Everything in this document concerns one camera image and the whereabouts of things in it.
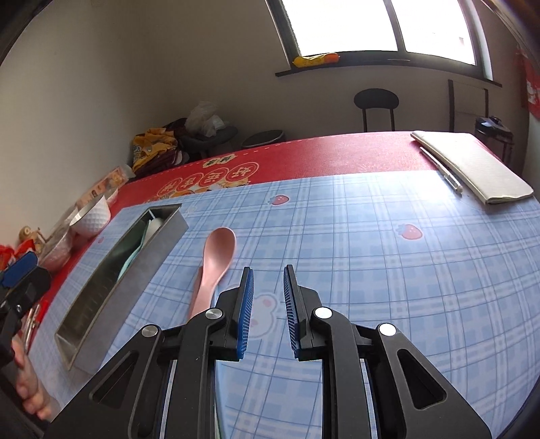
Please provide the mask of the left hand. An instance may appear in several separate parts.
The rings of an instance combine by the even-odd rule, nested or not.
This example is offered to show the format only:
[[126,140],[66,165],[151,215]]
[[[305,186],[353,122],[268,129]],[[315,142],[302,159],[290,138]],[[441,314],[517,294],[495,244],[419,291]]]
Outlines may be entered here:
[[18,336],[13,337],[11,346],[17,366],[15,387],[23,401],[25,411],[36,414],[42,421],[51,421],[58,410],[34,371],[21,339]]

